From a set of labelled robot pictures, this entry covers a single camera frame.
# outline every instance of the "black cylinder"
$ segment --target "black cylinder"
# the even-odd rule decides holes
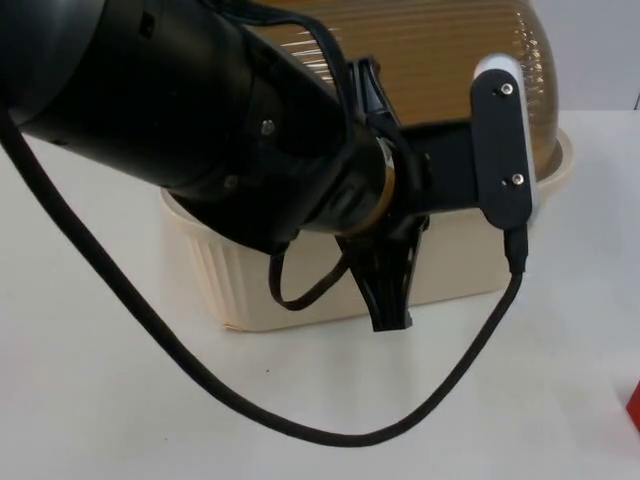
[[[197,0],[20,0],[0,15],[0,97],[23,132],[167,188],[267,253],[361,229],[388,195],[375,136],[286,52]]]
[[[237,29],[198,2],[107,0],[77,69],[22,130],[180,186],[226,156],[251,78]]]

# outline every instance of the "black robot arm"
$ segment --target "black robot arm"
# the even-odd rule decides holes
[[[472,116],[404,127],[374,59],[347,64],[313,19],[243,0],[22,0],[0,12],[0,142],[54,222],[158,344],[202,388],[269,428],[331,446],[368,446],[424,419],[497,328],[522,281],[535,177],[524,82],[495,55],[470,79]],[[316,33],[330,88],[244,24]],[[365,435],[304,427],[231,391],[173,335],[66,205],[20,130],[166,188],[207,226],[272,255],[301,229],[335,235],[374,330],[407,328],[420,238],[434,212],[481,209],[504,231],[512,281],[434,394]]]

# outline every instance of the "white tabletop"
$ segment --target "white tabletop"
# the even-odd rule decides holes
[[[0,478],[634,479],[640,435],[640,114],[562,116],[572,183],[539,219],[522,295],[454,393],[405,436],[306,444],[210,399],[151,341],[0,155]],[[457,361],[497,295],[237,334],[212,319],[156,189],[32,142],[71,205],[187,345],[233,388],[348,433],[396,421]]]

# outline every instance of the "cream plastic tub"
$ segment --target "cream plastic tub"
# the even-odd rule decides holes
[[[568,181],[571,142],[559,132],[547,172],[538,183],[541,214],[549,197]],[[280,307],[269,293],[269,257],[216,234],[184,211],[166,192],[170,221],[188,243],[202,294],[213,317],[240,331],[268,331],[367,314],[351,275],[345,275],[316,304],[302,312]],[[283,294],[293,299],[324,276],[338,260],[333,237],[303,232],[287,253]],[[418,257],[411,305],[487,293],[504,288],[508,270],[502,234],[478,210],[432,216]]]

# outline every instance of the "translucent lid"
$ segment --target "translucent lid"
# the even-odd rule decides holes
[[[373,55],[405,125],[470,115],[478,62],[507,53],[522,65],[536,173],[541,178],[556,145],[558,91],[547,36],[527,0],[266,0],[323,21],[348,59]],[[260,33],[331,81],[324,58],[300,27]]]

